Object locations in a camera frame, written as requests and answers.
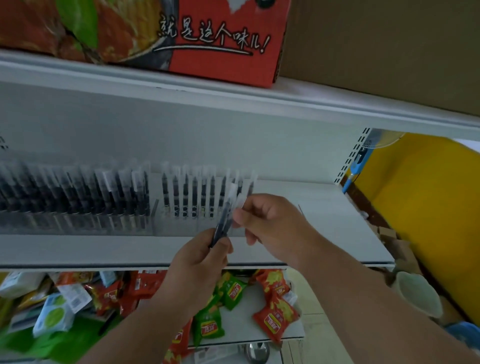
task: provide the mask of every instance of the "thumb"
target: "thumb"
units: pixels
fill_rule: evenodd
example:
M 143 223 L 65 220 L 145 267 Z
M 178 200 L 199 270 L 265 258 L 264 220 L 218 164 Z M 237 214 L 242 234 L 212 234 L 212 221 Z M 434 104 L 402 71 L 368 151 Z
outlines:
M 269 224 L 267 220 L 259 218 L 241 208 L 237 208 L 233 211 L 233 219 L 236 223 L 247 230 L 250 230 L 260 239 L 268 232 Z
M 215 246 L 210 249 L 205 257 L 203 264 L 213 269 L 223 269 L 227 263 L 226 257 L 232 248 L 229 238 L 220 239 Z

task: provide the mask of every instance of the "hand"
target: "hand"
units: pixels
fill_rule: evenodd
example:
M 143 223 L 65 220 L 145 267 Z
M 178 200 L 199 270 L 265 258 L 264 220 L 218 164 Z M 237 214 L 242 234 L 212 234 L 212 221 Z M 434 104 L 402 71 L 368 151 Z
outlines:
M 286 198 L 253 194 L 233 212 L 234 227 L 245 228 L 247 244 L 258 240 L 277 259 L 298 269 L 300 260 L 324 239 Z
M 155 305 L 179 315 L 181 327 L 204 308 L 213 293 L 222 269 L 233 252 L 229 238 L 220 239 L 210 249 L 215 229 L 208 229 L 186 243 L 170 264 L 165 280 L 153 296 Z

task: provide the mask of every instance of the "white container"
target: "white container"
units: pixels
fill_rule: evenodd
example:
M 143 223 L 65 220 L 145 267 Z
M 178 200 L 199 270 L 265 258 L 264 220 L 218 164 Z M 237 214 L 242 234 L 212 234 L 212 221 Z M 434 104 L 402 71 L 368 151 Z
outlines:
M 435 318 L 442 316 L 442 303 L 438 293 L 420 274 L 398 272 L 392 289 L 424 314 Z
M 38 288 L 45 273 L 10 272 L 0 285 L 0 297 L 15 299 Z

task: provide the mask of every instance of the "blue object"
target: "blue object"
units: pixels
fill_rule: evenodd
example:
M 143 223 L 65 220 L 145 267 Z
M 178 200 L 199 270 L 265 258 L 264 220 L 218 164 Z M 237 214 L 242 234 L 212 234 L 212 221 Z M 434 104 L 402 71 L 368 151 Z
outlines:
M 360 151 L 357 153 L 355 160 L 350 166 L 350 175 L 348 176 L 348 179 L 342 188 L 342 193 L 347 192 L 348 188 L 354 181 L 355 177 L 358 176 L 362 171 L 363 167 L 365 166 L 365 163 L 367 163 L 367 160 L 368 158 L 370 158 L 370 155 L 372 154 L 372 152 L 373 152 L 373 149 L 362 147 Z
M 447 326 L 445 330 L 457 340 L 465 343 L 470 349 L 480 351 L 480 328 L 469 322 L 459 322 Z

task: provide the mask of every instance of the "green snack bag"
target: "green snack bag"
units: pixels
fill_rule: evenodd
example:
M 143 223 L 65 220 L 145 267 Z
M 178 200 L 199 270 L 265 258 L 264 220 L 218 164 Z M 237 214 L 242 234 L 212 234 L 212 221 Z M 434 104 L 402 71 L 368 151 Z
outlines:
M 222 316 L 215 304 L 209 305 L 209 307 L 197 313 L 193 318 L 192 325 L 193 344 L 195 347 L 200 345 L 200 341 L 203 338 L 216 339 L 225 335 L 225 331 L 222 328 Z
M 246 283 L 236 279 L 229 272 L 225 272 L 217 283 L 220 301 L 230 311 L 233 310 L 239 304 L 246 286 Z

